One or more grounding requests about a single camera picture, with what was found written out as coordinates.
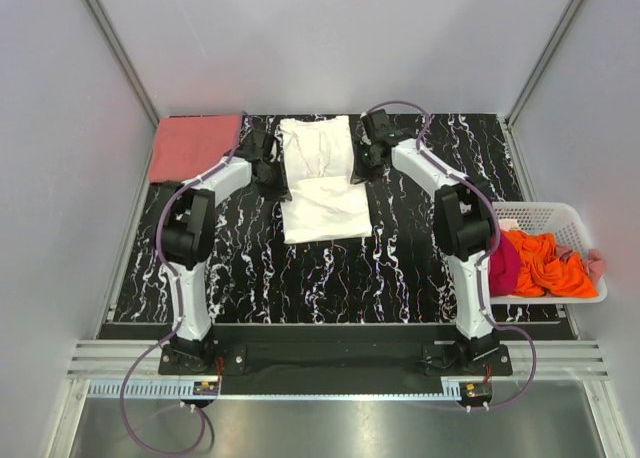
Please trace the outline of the white t shirt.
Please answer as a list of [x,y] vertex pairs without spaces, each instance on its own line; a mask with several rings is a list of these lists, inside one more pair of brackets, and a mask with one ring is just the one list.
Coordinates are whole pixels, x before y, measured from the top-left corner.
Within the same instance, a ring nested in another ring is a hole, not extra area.
[[281,205],[284,242],[304,244],[372,234],[366,187],[353,184],[349,117],[279,123],[291,199]]

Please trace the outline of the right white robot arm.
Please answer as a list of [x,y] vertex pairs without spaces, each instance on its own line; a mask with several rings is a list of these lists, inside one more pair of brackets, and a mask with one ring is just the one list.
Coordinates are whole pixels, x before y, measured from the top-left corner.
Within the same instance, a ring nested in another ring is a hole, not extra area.
[[489,262],[500,243],[500,230],[486,182],[472,180],[428,150],[423,141],[427,124],[413,134],[393,124],[382,106],[363,113],[360,123],[364,137],[353,143],[351,181],[371,182],[393,168],[427,192],[434,206],[431,228],[453,279],[458,338],[440,356],[426,358],[424,366],[476,374],[500,346],[488,305]]

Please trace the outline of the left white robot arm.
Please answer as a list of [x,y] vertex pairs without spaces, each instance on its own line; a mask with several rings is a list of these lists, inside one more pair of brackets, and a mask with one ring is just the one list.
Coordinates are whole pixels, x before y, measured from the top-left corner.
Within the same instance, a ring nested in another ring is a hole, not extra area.
[[268,131],[238,137],[218,163],[185,183],[160,185],[154,247],[173,305],[171,331],[161,340],[164,363],[203,374],[222,362],[208,312],[205,265],[214,250],[217,205],[250,185],[266,201],[292,199],[282,145]]

